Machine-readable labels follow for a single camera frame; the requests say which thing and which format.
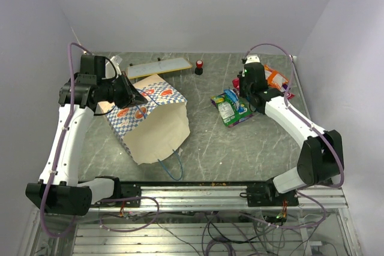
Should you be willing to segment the orange snack packet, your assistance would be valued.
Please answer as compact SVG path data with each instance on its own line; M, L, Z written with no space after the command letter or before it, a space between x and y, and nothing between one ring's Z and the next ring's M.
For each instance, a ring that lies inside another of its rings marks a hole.
M279 71L264 65L265 69L265 79L268 82L268 85L278 89L281 92L285 92L289 84L289 79L281 74Z

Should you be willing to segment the checkered paper bag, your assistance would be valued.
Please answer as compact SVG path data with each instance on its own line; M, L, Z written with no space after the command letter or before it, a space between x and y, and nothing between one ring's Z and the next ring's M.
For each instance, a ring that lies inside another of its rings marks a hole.
M138 164L159 163L175 181L183 177L180 146L190 135L187 99L154 74L134 84L147 102L120 109L99 103L112 131Z

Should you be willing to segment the green snack packet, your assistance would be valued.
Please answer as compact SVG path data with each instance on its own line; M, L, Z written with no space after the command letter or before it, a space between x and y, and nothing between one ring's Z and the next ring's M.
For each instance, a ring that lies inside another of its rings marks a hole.
M236 112L233 103L228 99L225 93L211 97L211 103L218 110L220 118L222 119L223 123L226 118L234 115L234 113Z

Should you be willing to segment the pink snack packet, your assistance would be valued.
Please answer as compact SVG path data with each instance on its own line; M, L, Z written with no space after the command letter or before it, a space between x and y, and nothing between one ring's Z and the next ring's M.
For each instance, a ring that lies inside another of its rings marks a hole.
M233 87L239 90L239 78L235 78L232 80Z

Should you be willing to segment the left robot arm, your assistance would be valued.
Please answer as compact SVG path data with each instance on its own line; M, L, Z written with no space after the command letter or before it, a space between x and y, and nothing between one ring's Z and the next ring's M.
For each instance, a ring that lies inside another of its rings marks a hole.
M116 206L122 200L117 177L79 183L78 176L83 141L98 103L127 109L148 102L124 72L106 77L109 61L104 56L82 55L80 71L59 92L59 121L49 159L38 182L29 183L25 191L42 213L83 216L96 202Z

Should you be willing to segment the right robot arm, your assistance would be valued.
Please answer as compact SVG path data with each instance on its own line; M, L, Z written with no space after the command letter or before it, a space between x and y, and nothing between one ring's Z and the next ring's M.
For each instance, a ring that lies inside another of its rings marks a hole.
M265 68L259 61L244 61L238 75L239 94L250 107L278 123L301 148L296 167L249 186L241 197L250 207L278 206L290 201L293 205L297 189L324 184L344 172L342 138L336 130L325 130L310 122L284 97L268 85Z

